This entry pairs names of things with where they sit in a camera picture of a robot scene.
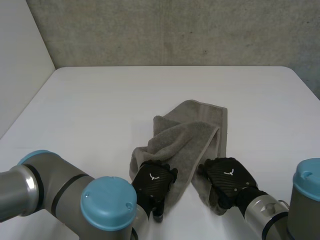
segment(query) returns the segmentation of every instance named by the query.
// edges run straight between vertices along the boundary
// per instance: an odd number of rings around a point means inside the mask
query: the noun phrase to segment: wall
[[[286,66],[320,98],[319,0],[27,3],[57,68]]]
[[[25,0],[0,0],[0,138],[54,70]]]

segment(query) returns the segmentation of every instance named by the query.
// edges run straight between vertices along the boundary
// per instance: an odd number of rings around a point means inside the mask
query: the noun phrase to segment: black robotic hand
[[[149,160],[140,166],[132,182],[137,194],[137,204],[144,209],[148,217],[152,211],[154,220],[159,223],[163,220],[165,197],[177,175],[178,170],[170,170],[169,164]]]
[[[218,198],[218,206],[222,209],[219,215],[232,206],[242,210],[241,206],[246,205],[246,197],[252,195],[252,190],[253,194],[263,193],[258,190],[255,179],[247,169],[233,157],[207,159],[204,164],[199,165],[198,171],[211,182],[210,198],[213,195]]]

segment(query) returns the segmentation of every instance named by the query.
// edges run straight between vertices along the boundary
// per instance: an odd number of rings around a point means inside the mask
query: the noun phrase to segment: gray concrete wall
[[[320,0],[26,1],[56,68],[286,66],[320,98]]]

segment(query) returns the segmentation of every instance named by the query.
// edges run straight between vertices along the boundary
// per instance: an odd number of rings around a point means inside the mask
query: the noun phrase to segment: blue joint cap
[[[37,150],[37,151],[33,151],[30,152],[28,155],[26,155],[24,158],[22,158],[19,162],[18,165],[24,164],[25,161],[27,161],[29,158],[38,155],[38,154],[55,154],[58,155],[54,152],[48,151],[48,150]]]
[[[80,207],[84,218],[94,227],[118,231],[129,226],[136,217],[136,190],[120,177],[100,177],[85,187]]]
[[[320,158],[300,162],[293,176],[293,185],[307,198],[320,202]]]

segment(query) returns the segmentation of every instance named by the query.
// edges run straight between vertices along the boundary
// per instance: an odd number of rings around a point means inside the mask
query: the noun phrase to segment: towel fold
[[[129,174],[133,180],[143,162],[160,160],[178,169],[176,182],[165,199],[164,213],[178,202],[190,182],[212,209],[218,203],[210,197],[211,183],[195,171],[206,159],[225,157],[226,145],[227,109],[187,100],[167,115],[154,117],[153,138],[147,146],[133,151]]]

